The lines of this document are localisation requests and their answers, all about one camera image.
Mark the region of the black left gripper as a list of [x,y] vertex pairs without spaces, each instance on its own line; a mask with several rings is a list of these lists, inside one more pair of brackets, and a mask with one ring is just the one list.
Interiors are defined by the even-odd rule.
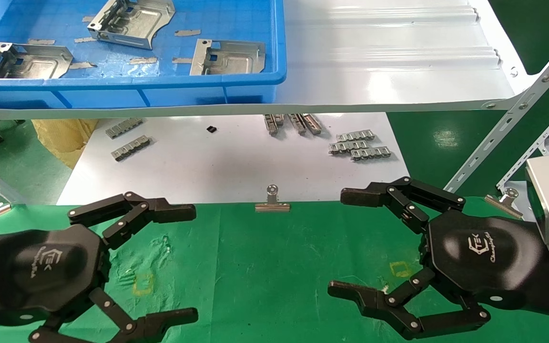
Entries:
[[[29,335],[30,343],[86,343],[59,329],[94,304],[119,328],[110,343],[161,343],[172,326],[197,322],[197,309],[131,319],[102,289],[111,267],[107,248],[120,248],[149,223],[188,222],[196,216],[193,204],[127,192],[70,210],[74,225],[65,230],[0,234],[0,326],[46,320]],[[87,228],[113,219],[102,239]]]

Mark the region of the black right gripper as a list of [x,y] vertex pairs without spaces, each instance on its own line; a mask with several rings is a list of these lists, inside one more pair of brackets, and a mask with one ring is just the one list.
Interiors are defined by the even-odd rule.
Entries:
[[[421,269],[390,293],[336,280],[327,286],[329,295],[355,302],[363,317],[386,322],[405,340],[481,328],[491,317],[478,303],[549,315],[549,250],[535,223],[466,215],[459,212],[464,198],[408,176],[344,188],[340,202],[388,208],[414,233],[427,232],[425,262],[431,269]],[[429,222],[417,204],[443,214]],[[432,282],[462,309],[421,317],[406,310]]]

